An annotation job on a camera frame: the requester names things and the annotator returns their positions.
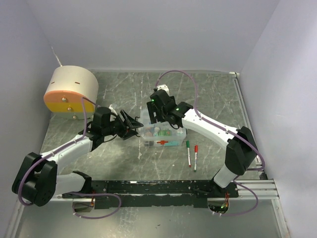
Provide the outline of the clear plastic medicine box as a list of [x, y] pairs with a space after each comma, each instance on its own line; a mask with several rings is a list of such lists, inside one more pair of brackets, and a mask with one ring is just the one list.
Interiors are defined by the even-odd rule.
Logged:
[[138, 129], [141, 141], [148, 147], [180, 146], [186, 138], [185, 128], [172, 128], [168, 122], [151, 124], [147, 109], [141, 110], [138, 121], [144, 126]]

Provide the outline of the clear box lid black handle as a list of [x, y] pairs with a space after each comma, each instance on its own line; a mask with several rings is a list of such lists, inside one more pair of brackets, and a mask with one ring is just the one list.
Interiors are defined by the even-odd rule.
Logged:
[[[144, 126], [139, 129], [140, 137], [143, 140], [150, 140], [150, 141], [176, 141], [176, 140], [184, 140], [186, 138], [186, 129], [185, 128], [179, 128], [174, 129], [170, 126], [168, 122], [158, 122], [151, 124], [149, 113], [147, 109], [141, 110], [140, 118], [138, 119], [140, 123], [142, 123]], [[172, 136], [158, 136], [159, 130], [171, 130]], [[150, 131], [153, 136], [152, 137], [146, 137], [144, 135], [145, 132]]]

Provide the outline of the green small sachet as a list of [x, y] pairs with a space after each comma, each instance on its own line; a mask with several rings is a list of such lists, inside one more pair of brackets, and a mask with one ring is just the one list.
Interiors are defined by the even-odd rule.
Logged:
[[158, 131], [158, 136], [172, 136], [172, 131], [171, 130], [159, 130]]

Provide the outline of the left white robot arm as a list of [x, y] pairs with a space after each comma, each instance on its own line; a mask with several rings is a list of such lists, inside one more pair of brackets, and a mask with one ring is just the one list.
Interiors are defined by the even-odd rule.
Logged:
[[32, 152], [25, 156], [12, 185], [22, 205], [41, 207], [54, 196], [67, 193], [82, 198], [90, 196], [93, 191], [90, 176], [79, 171], [61, 175], [60, 171], [106, 143], [106, 137], [118, 136], [126, 140], [136, 136], [137, 129], [143, 127], [124, 110], [117, 114], [107, 107], [97, 108], [93, 120], [84, 123], [83, 131], [63, 145], [43, 154]]

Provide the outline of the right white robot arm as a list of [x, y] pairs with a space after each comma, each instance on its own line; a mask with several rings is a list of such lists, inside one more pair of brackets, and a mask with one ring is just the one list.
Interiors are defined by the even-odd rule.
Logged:
[[196, 110], [192, 105], [180, 102], [159, 89], [147, 102], [151, 123], [167, 122], [173, 128], [193, 130], [225, 149], [225, 162], [212, 178], [211, 194], [221, 197], [227, 186], [242, 176], [257, 156], [257, 146], [249, 128], [240, 129], [221, 124]]

